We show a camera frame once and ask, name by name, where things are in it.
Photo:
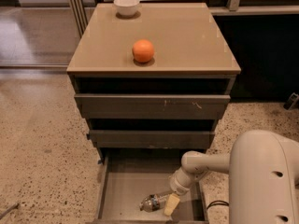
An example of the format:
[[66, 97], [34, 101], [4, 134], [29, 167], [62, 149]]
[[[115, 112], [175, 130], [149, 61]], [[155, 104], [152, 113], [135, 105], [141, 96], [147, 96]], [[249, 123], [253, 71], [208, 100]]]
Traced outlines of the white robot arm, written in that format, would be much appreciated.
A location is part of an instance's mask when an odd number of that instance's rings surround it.
[[184, 195], [208, 171], [229, 176], [230, 224], [299, 224], [298, 142], [253, 130], [240, 134], [228, 154], [188, 151], [170, 177], [170, 189]]

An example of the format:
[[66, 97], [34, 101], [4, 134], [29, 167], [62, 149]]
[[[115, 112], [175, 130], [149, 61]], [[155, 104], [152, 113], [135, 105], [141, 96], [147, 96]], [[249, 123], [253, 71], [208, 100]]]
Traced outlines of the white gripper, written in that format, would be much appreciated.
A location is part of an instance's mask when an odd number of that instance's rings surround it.
[[164, 206], [164, 215], [170, 217], [180, 203], [179, 196], [185, 195], [194, 183], [194, 174], [188, 173], [183, 168], [177, 169], [169, 179], [170, 194]]

